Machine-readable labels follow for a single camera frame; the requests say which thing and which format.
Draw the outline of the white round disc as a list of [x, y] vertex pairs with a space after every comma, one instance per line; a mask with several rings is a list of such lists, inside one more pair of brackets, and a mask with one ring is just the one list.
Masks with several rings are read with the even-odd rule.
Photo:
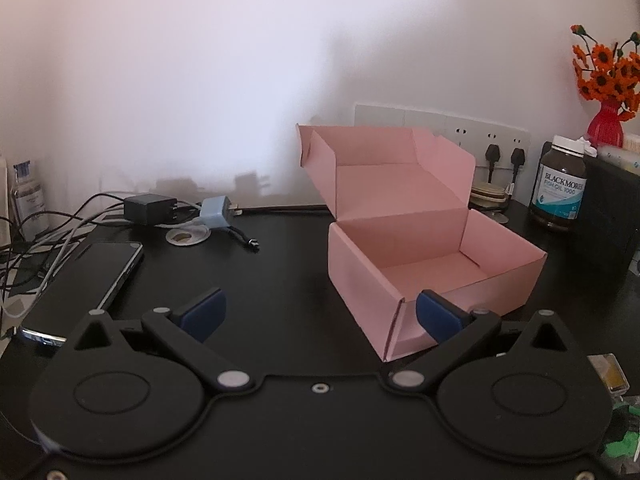
[[210, 237], [210, 229], [207, 226], [182, 226], [167, 231], [165, 240], [175, 247], [192, 247], [202, 244]]

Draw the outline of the black plug right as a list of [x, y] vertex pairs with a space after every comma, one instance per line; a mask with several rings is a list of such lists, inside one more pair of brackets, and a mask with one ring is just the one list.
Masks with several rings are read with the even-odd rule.
[[511, 154], [512, 178], [511, 183], [514, 184], [518, 178], [520, 169], [526, 162], [526, 153], [522, 148], [514, 148]]

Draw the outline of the black power adapter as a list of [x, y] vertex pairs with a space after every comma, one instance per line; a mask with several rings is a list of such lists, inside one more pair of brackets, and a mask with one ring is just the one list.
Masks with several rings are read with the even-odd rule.
[[157, 194], [142, 194], [126, 197], [124, 218], [138, 226], [158, 226], [175, 217], [177, 200]]

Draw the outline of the orange artificial flowers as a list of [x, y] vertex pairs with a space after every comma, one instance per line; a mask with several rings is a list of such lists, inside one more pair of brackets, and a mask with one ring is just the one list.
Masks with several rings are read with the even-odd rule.
[[572, 47], [572, 64], [579, 95], [585, 101], [610, 104], [620, 122], [639, 113], [639, 32], [608, 46], [579, 24], [570, 32], [582, 43]]

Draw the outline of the light blue charger plug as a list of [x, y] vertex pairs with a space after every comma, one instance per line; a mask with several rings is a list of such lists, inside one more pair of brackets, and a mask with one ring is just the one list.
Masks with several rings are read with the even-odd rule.
[[231, 226], [232, 210], [228, 196], [221, 195], [202, 200], [198, 221], [210, 230], [228, 229]]

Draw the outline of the small clear bottle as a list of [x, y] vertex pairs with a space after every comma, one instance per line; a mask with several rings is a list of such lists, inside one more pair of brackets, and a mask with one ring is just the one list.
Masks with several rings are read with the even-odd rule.
[[12, 198], [18, 229], [26, 242], [32, 242], [38, 235], [49, 229], [43, 189], [32, 171], [29, 160], [14, 165], [13, 169]]

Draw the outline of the red vase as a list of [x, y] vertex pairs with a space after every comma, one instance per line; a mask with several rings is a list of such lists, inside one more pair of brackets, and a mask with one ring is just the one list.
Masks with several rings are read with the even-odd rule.
[[618, 117], [616, 99], [601, 102], [600, 110], [589, 124], [587, 139], [595, 148], [600, 148], [601, 145], [612, 145], [616, 148], [623, 146], [624, 133]]

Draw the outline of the black plug left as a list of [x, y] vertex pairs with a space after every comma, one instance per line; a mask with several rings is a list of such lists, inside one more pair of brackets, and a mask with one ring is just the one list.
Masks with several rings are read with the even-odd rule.
[[497, 144], [489, 144], [485, 152], [485, 159], [488, 163], [488, 176], [487, 182], [492, 182], [492, 176], [494, 175], [496, 163], [501, 158], [500, 146]]

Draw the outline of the black smartphone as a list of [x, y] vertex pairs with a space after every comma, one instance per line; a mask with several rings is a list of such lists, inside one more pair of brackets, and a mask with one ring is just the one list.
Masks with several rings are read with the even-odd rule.
[[99, 242], [65, 263], [20, 327], [26, 339], [59, 347], [90, 310], [107, 310], [143, 258], [140, 243]]

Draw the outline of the brown supplement bottle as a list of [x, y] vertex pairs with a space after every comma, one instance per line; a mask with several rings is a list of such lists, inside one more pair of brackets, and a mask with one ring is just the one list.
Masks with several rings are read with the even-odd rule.
[[584, 144], [555, 136], [539, 159], [529, 212], [546, 226], [568, 230], [577, 220], [586, 183]]

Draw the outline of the pink cardboard box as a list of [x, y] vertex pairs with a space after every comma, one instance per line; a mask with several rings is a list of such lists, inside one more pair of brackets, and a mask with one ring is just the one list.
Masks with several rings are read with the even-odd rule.
[[334, 218], [328, 273], [384, 362], [435, 344], [431, 289], [462, 310], [523, 307], [546, 254], [469, 208], [474, 157], [422, 128], [299, 126], [300, 164]]

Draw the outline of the black plug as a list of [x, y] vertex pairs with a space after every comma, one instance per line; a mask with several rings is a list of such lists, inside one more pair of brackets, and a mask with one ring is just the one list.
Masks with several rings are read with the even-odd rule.
[[522, 148], [514, 148], [511, 154], [512, 178], [511, 183], [514, 184], [518, 178], [520, 169], [526, 162], [526, 153]]
[[485, 152], [485, 159], [488, 163], [488, 176], [487, 182], [492, 182], [492, 176], [494, 175], [496, 163], [501, 158], [500, 146], [497, 144], [489, 144]]

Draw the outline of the white wall socket panel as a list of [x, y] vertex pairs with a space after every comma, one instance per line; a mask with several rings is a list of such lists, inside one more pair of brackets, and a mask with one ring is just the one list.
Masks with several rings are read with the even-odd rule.
[[530, 134], [526, 130], [479, 119], [410, 108], [357, 103], [354, 124], [430, 129], [436, 136], [446, 136], [448, 140], [472, 154], [478, 168], [489, 168], [486, 152], [491, 145], [497, 145], [500, 151], [500, 158], [495, 163], [496, 169], [511, 169], [512, 152], [520, 148], [527, 154], [530, 145]]

